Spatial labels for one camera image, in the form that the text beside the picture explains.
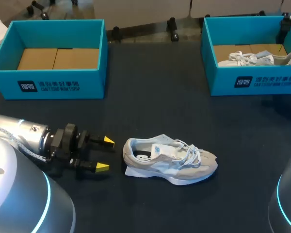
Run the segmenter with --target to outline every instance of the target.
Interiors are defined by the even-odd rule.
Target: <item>teal cardboard box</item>
[[[275,44],[282,19],[282,16],[205,18],[201,54],[212,96],[291,94],[291,66],[218,67],[213,47]],[[291,30],[284,48],[291,52]]]
[[[52,48],[97,49],[96,68],[18,70],[25,49]],[[107,59],[103,20],[13,21],[0,45],[0,92],[6,100],[101,99]]]

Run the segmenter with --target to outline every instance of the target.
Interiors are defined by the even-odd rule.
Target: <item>black table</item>
[[[56,180],[75,204],[77,233],[270,232],[268,201],[291,157],[291,96],[211,97],[197,42],[109,44],[107,80],[103,100],[0,94],[2,115],[115,141],[115,154],[92,155],[110,177],[76,181],[65,171]],[[161,133],[214,153],[215,175],[189,186],[126,177],[126,140]]]

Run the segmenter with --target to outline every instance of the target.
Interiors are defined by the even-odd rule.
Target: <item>sneaker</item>
[[[123,157],[127,176],[163,177],[175,185],[202,181],[218,167],[210,152],[164,134],[149,139],[130,138],[124,145]]]
[[[275,56],[268,51],[257,54],[242,54],[241,51],[231,53],[228,61],[218,63],[219,67],[244,67],[244,66],[291,66],[291,53],[287,56]]]

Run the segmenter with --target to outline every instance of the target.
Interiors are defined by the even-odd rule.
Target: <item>shoe logo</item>
[[[148,157],[147,155],[137,155],[137,159],[140,159],[142,161],[149,161],[151,160],[151,157]]]
[[[160,154],[160,148],[159,147],[155,147],[155,153],[156,154]]]

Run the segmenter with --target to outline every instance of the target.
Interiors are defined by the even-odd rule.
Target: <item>robotic arm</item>
[[[54,165],[51,176],[61,176],[64,168],[75,169],[77,177],[85,170],[106,171],[109,165],[87,161],[88,153],[93,148],[111,151],[114,147],[114,142],[106,136],[100,139],[88,131],[78,133],[73,124],[52,132],[47,125],[1,115],[0,138],[38,165]]]

